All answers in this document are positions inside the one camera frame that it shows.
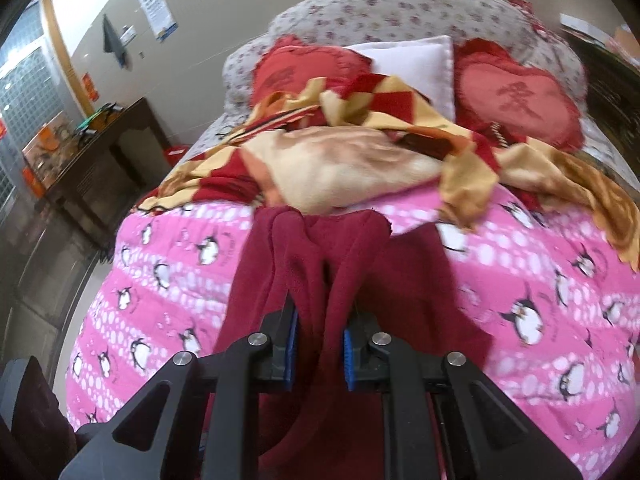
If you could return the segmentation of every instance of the maroon garment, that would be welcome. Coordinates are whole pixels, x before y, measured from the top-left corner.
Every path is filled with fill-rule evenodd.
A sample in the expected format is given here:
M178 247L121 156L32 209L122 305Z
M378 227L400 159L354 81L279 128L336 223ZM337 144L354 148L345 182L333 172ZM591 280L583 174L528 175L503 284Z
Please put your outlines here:
M260 398L260 470L275 478L383 477L380 397L348 394L342 333L351 307L420 351L457 349L481 364L489 338L456 308L449 263L433 224L390 238L366 210L302 216L257 212L215 351L255 332L287 291L299 315L294 390Z

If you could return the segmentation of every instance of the silver bolt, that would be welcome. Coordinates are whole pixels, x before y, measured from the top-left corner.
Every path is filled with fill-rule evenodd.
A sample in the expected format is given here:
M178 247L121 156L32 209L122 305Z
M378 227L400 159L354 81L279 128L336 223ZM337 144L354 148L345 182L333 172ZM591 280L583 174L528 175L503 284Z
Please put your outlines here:
M386 332L376 332L372 337L374 345L386 346L391 343L391 336Z
M466 363L466 356L462 352L450 352L447 354L447 361L452 366L462 366Z
M193 356L191 355L191 353L183 350L182 352L178 352L176 355L174 355L174 365L188 365L192 359Z
M249 344L251 346L262 346L267 342L266 334L262 332L256 332L249 336Z

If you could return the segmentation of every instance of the penguin print bedsheet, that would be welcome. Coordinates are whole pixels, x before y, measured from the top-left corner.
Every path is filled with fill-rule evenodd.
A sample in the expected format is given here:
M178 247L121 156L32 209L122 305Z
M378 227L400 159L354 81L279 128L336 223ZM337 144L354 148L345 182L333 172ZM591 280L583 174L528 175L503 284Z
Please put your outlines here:
M401 234L437 221L439 205L427 185L348 210L373 208ZM211 352L252 214L212 202L125 219L70 356L73 427L109 420L175 352ZM639 420L637 275L588 212L532 214L502 186L475 232L436 226L459 308L492 337L485 373L595 480Z

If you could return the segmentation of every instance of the red ruffled pillow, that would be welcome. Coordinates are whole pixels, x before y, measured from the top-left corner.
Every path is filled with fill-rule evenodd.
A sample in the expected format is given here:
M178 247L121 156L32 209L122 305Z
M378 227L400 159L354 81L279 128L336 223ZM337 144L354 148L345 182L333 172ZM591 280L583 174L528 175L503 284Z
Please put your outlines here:
M251 106L278 91L300 93L309 79L354 79L371 72L371 59L341 46L306 44L280 38L254 68Z
M524 67L498 44L471 40L456 51L456 123L485 135L527 136L564 152L584 143L580 111L546 70Z

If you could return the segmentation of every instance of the wooden desk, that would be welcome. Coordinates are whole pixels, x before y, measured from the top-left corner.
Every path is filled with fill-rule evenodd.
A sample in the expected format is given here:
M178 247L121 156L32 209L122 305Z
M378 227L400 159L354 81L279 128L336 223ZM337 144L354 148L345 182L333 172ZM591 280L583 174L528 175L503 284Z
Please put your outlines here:
M145 130L149 128L154 134L160 147L165 150L171 146L164 131L160 127L158 120L151 111L145 98L136 101L126 108L105 129L78 152L68 166L60 173L55 182L46 190L44 198L52 203L75 228L82 232L86 238L99 250L108 250L110 240L114 231L108 227L88 203L84 200L82 193L78 191L78 185L83 182L93 165L105 153L111 153L115 161L122 168L124 173L133 181L140 193L148 187L140 172L134 167L131 161L125 156L118 145L120 136L127 130ZM104 234L103 240L98 240L90 232L84 229L81 223L65 208L65 203L75 204L87 218Z

